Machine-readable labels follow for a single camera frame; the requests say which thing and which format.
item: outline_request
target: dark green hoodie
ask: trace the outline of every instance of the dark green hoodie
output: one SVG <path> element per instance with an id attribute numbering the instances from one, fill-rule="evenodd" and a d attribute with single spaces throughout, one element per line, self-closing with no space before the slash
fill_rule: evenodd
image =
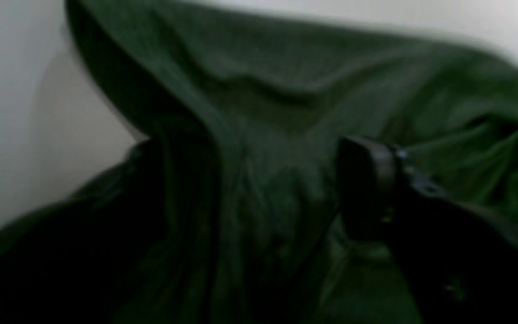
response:
<path id="1" fill-rule="evenodd" d="M 67 14 L 150 141 L 0 232 L 0 324 L 420 322 L 386 249 L 345 238 L 343 135 L 400 144 L 518 222 L 518 70 L 500 59 L 166 0 Z"/>

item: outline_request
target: wrinkled cloth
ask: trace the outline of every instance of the wrinkled cloth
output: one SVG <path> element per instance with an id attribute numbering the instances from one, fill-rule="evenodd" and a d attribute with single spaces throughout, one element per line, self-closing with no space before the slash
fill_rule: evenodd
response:
<path id="1" fill-rule="evenodd" d="M 161 0 L 67 12 L 152 158 L 0 232 L 2 323 L 420 322 L 388 251 L 343 233 L 344 135 L 518 222 L 518 69 L 493 55 Z"/>

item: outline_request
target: green fabric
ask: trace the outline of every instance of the green fabric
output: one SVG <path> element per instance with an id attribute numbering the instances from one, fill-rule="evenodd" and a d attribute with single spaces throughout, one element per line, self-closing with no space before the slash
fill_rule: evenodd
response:
<path id="1" fill-rule="evenodd" d="M 102 269 L 73 284 L 97 294 L 71 304 L 95 322 L 420 322 L 386 249 L 348 242 L 335 217 L 343 135 L 396 142 L 458 199 L 518 222 L 518 70 L 491 55 L 161 0 L 67 9 L 97 84 L 164 154 L 160 213 L 137 217 L 127 199 L 52 227 L 76 252 L 45 244 L 49 229 L 16 226 L 14 239 L 31 240 L 38 256 L 65 249 L 69 261 L 52 262 L 60 274 L 82 255 Z M 99 230 L 111 217 L 119 226 Z M 102 251 L 123 250 L 126 261 L 94 261 L 84 246 L 98 238 L 85 228 L 109 232 Z M 0 236 L 0 259 L 31 253 L 13 248 L 15 236 Z"/>

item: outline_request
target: white wall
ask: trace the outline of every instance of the white wall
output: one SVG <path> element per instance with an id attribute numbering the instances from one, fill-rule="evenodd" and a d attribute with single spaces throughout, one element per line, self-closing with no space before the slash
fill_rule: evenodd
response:
<path id="1" fill-rule="evenodd" d="M 469 35 L 518 64 L 518 0 L 201 1 Z M 0 225 L 60 199 L 117 163 L 134 142 L 78 64 L 67 35 L 61 0 L 0 0 Z"/>
<path id="2" fill-rule="evenodd" d="M 0 0 L 0 225 L 115 164 L 133 139 L 76 61 L 60 0 Z"/>

